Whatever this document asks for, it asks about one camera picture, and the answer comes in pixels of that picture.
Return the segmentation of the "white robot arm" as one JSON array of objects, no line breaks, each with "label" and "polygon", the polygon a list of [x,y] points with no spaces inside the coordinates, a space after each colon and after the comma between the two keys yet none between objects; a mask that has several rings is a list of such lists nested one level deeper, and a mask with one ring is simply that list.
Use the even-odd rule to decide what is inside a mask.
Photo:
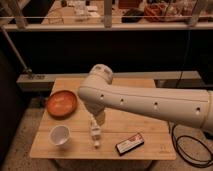
[{"label": "white robot arm", "polygon": [[112,108],[213,134],[213,91],[117,86],[112,80],[112,70],[96,64],[78,88],[79,98],[95,117]]}]

